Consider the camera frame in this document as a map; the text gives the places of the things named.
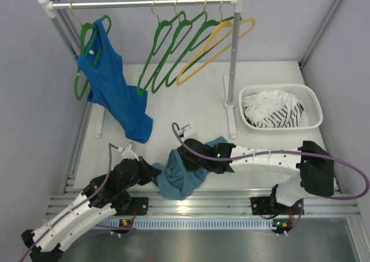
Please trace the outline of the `light blue tank top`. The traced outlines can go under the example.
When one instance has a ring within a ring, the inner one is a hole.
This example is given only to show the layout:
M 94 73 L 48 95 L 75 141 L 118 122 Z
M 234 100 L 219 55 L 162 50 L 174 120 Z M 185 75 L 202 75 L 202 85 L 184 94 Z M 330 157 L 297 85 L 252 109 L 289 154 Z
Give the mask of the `light blue tank top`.
M 226 158 L 231 153 L 231 143 L 220 136 L 205 143 L 208 145 L 208 155 L 214 158 Z M 164 198 L 171 200 L 183 200 L 199 188 L 209 173 L 224 174 L 232 172 L 228 162 L 215 162 L 205 159 L 205 168 L 194 172 L 186 171 L 183 161 L 177 149 L 172 149 L 165 165 L 154 163 L 153 167 L 161 171 L 161 174 L 154 178 L 153 183 L 159 188 Z

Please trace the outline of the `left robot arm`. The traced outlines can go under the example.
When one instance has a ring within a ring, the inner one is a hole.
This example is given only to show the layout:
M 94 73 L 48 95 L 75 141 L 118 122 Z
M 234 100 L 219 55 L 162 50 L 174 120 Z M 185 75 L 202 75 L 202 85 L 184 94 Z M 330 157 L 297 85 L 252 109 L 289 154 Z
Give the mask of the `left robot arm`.
M 101 221 L 133 210 L 128 189 L 153 181 L 161 171 L 142 157 L 125 158 L 94 178 L 55 218 L 21 238 L 32 261 L 59 261 L 66 250 Z

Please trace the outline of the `royal blue tank top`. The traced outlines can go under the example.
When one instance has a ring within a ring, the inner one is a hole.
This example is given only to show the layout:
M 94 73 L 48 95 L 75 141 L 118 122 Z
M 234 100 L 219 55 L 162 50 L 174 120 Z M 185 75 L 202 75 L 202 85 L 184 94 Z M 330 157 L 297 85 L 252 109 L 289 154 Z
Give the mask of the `royal blue tank top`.
M 81 54 L 77 60 L 90 84 L 87 100 L 103 106 L 118 121 L 128 139 L 146 143 L 153 129 L 153 119 L 146 114 L 147 92 L 139 96 L 136 86 L 127 84 L 123 58 L 111 45 L 102 20 L 97 19 L 93 26 L 97 35 L 88 42 L 94 54 Z

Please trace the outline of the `green hanger with blue top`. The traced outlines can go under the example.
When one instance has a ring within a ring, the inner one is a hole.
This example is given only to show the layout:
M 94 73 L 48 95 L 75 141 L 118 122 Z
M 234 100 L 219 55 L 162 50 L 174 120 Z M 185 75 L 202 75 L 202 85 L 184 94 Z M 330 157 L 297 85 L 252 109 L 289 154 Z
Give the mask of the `green hanger with blue top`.
M 72 12 L 72 3 L 69 4 L 69 9 L 70 9 L 70 12 L 73 16 L 75 16 Z M 90 51 L 92 50 L 92 45 L 95 41 L 95 38 L 97 37 L 97 34 L 98 34 L 98 28 L 97 26 L 94 24 L 94 23 L 84 23 L 82 24 L 81 20 L 79 19 L 79 17 L 75 16 L 80 25 L 81 25 L 81 30 L 80 30 L 80 55 L 83 56 L 83 57 L 87 57 L 88 54 L 90 54 Z M 108 28 L 106 30 L 106 33 L 108 34 L 110 29 L 111 29 L 111 26 L 112 26 L 112 21 L 111 21 L 111 18 L 107 15 L 107 14 L 104 14 L 100 20 L 103 22 L 104 20 L 107 20 L 109 22 L 109 25 L 108 25 Z M 86 34 L 88 31 L 92 31 L 92 35 L 87 43 L 87 45 L 85 44 L 85 38 L 86 38 Z M 97 63 L 98 63 L 98 60 L 100 58 L 100 55 L 101 55 L 101 52 L 102 52 L 102 45 L 100 45 L 98 51 L 96 52 L 96 56 L 95 58 L 93 59 L 93 63 L 92 63 L 92 66 L 94 68 L 96 68 L 97 66 Z M 84 85 L 83 85 L 83 88 L 81 90 L 81 92 L 79 93 L 78 91 L 78 85 L 79 85 L 79 76 L 80 76 L 80 73 L 81 73 L 81 69 L 77 66 L 77 71 L 76 71 L 76 77 L 75 77 L 75 83 L 74 83 L 74 93 L 75 93 L 75 97 L 78 101 L 82 100 L 82 98 L 84 97 L 84 94 L 87 90 L 87 87 L 88 87 L 88 80 L 86 79 Z

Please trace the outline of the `white clothes in basket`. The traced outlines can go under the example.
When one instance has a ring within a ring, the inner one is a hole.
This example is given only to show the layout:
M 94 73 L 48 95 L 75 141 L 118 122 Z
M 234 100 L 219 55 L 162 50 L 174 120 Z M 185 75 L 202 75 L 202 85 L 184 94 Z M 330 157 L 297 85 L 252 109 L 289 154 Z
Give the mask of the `white clothes in basket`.
M 242 111 L 244 105 L 251 106 L 252 112 L 259 115 L 258 119 L 262 119 L 283 107 L 291 109 L 297 102 L 299 101 L 295 95 L 285 91 L 273 90 L 244 97 L 241 104 Z

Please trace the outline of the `white plastic laundry basket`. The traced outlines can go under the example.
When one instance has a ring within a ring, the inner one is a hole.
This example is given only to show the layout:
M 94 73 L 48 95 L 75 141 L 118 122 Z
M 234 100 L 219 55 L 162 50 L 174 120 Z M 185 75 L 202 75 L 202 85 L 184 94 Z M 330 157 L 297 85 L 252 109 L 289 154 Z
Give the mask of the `white plastic laundry basket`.
M 239 111 L 250 132 L 295 132 L 321 126 L 323 112 L 314 91 L 301 84 L 247 86 Z

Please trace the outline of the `striped garment in basket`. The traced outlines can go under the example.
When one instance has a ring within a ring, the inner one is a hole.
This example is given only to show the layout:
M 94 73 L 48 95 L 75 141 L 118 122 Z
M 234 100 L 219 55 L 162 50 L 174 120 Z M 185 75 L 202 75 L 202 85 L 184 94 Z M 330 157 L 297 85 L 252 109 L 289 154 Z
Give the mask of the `striped garment in basket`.
M 246 121 L 257 128 L 295 128 L 301 122 L 304 107 L 297 102 L 291 109 L 283 107 L 269 115 L 258 119 L 256 113 L 253 113 L 251 106 L 244 105 L 243 113 Z

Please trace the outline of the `silver clothes rack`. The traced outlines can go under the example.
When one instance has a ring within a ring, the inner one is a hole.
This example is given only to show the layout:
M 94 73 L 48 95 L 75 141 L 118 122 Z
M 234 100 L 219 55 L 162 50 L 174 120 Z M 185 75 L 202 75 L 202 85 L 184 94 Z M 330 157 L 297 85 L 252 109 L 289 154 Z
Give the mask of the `silver clothes rack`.
M 236 76 L 236 61 L 238 52 L 239 29 L 241 26 L 241 13 L 244 0 L 146 0 L 146 1 L 116 1 L 116 2 L 87 2 L 87 3 L 55 3 L 52 0 L 37 0 L 42 9 L 53 23 L 59 36 L 65 43 L 73 58 L 77 58 L 77 53 L 72 46 L 68 34 L 63 30 L 57 18 L 58 10 L 65 9 L 99 9 L 99 8 L 138 8 L 138 7 L 153 7 L 153 6 L 190 6 L 190 5 L 222 5 L 224 3 L 230 4 L 234 7 L 234 20 L 232 27 L 232 42 L 231 42 L 231 58 L 229 73 L 224 75 L 224 91 L 225 103 L 224 107 L 227 114 L 227 125 L 230 138 L 237 137 L 236 119 L 234 112 L 234 87 Z

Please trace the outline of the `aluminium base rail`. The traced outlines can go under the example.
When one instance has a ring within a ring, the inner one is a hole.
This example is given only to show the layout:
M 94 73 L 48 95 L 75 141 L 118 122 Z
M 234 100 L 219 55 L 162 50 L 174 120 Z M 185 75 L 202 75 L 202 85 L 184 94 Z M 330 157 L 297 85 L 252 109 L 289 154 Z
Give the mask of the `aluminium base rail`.
M 133 220 L 138 230 L 272 230 L 289 229 L 290 219 L 359 217 L 355 200 L 307 197 L 285 212 L 269 212 L 259 203 L 268 191 L 195 191 L 185 200 L 169 200 L 157 190 L 131 190 L 131 211 L 109 216 L 101 224 L 116 228 Z

